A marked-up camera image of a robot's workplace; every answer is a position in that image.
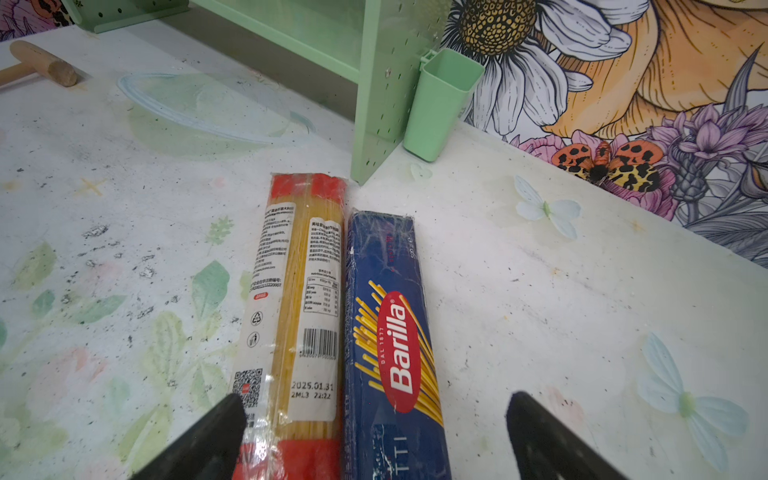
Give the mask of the blue spaghetti bag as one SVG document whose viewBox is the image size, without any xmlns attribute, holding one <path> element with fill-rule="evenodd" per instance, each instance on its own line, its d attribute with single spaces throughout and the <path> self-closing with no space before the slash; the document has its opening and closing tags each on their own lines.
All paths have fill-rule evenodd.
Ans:
<svg viewBox="0 0 768 480">
<path fill-rule="evenodd" d="M 346 247 L 342 476 L 448 479 L 415 223 L 356 211 Z"/>
</svg>

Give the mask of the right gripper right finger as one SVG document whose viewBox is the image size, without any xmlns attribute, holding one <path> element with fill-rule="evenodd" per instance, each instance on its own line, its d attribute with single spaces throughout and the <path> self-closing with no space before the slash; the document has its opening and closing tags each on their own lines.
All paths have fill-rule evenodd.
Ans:
<svg viewBox="0 0 768 480">
<path fill-rule="evenodd" d="M 525 391 L 505 415 L 522 479 L 623 479 L 625 476 Z"/>
</svg>

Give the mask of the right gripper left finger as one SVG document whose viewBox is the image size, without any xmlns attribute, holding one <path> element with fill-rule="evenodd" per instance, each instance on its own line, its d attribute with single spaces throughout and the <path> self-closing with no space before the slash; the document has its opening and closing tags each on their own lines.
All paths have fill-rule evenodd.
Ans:
<svg viewBox="0 0 768 480">
<path fill-rule="evenodd" d="M 132 479 L 229 480 L 240 455 L 246 425 L 241 398 L 228 394 Z"/>
</svg>

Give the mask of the red spaghetti bag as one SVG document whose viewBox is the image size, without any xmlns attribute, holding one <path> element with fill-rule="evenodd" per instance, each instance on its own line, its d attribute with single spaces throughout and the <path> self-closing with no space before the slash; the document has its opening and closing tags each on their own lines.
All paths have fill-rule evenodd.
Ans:
<svg viewBox="0 0 768 480">
<path fill-rule="evenodd" d="M 236 479 L 337 479 L 346 182 L 272 178 L 231 381 L 246 429 Z"/>
</svg>

